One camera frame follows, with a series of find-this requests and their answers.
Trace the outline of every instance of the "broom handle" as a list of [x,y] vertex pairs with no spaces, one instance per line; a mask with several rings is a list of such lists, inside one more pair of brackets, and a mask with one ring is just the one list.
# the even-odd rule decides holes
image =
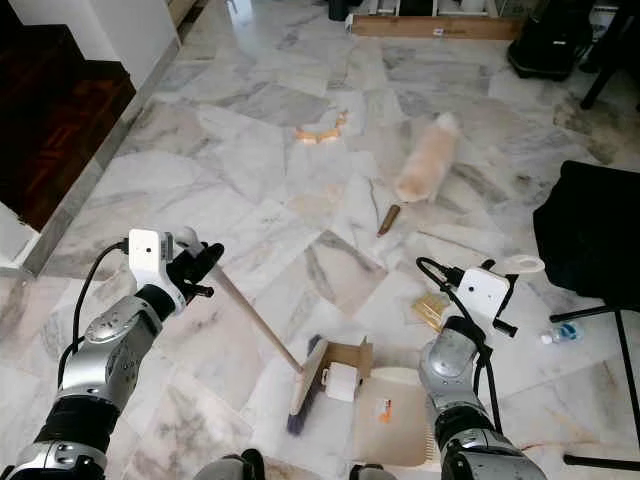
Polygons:
[[296,359],[293,358],[293,355],[291,355],[289,350],[287,350],[287,347],[285,347],[280,339],[276,336],[276,334],[273,333],[273,330],[269,328],[267,322],[265,322],[260,314],[256,312],[255,308],[253,308],[253,305],[251,305],[249,301],[244,298],[244,295],[240,293],[240,291],[236,288],[229,277],[227,277],[226,273],[222,271],[222,268],[219,265],[216,265],[213,268],[213,277],[216,279],[218,284],[231,296],[231,298],[233,298],[238,304],[240,304],[242,309],[247,312],[249,316],[251,316],[251,319],[256,324],[256,326],[262,333],[266,335],[266,337],[271,341],[273,346],[276,347],[276,350],[280,352],[284,359],[289,362],[291,368],[293,368],[298,373],[302,373],[304,371],[302,365],[300,365],[296,361]]

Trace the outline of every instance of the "fluffy cat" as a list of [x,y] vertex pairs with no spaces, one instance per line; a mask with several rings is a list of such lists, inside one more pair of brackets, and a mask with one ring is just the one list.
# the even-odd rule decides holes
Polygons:
[[433,202],[455,160],[460,129],[452,113],[443,113],[425,128],[418,144],[396,179],[396,194],[403,202]]

